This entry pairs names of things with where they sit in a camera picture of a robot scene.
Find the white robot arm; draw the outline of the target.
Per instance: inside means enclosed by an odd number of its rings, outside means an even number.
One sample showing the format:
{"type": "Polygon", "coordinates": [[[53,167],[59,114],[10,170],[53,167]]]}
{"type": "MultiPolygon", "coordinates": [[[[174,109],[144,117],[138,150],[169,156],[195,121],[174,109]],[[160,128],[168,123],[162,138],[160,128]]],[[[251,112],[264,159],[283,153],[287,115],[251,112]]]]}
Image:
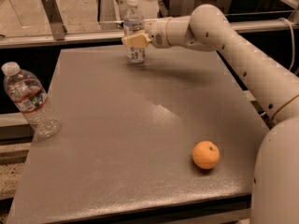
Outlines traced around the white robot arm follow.
{"type": "Polygon", "coordinates": [[[215,6],[150,21],[126,47],[218,51],[275,126],[255,163],[249,224],[299,224],[299,78],[239,35],[215,6]]]}

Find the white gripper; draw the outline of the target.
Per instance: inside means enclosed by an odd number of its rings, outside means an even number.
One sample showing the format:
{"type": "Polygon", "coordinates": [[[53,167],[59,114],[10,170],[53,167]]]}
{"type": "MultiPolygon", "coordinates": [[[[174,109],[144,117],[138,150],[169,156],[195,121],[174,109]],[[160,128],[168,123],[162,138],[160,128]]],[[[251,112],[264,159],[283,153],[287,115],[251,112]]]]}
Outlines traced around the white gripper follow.
{"type": "Polygon", "coordinates": [[[146,48],[150,42],[158,49],[170,48],[167,39],[167,24],[170,18],[160,18],[153,21],[147,21],[145,24],[146,33],[135,33],[125,36],[121,41],[128,48],[146,48]]]}

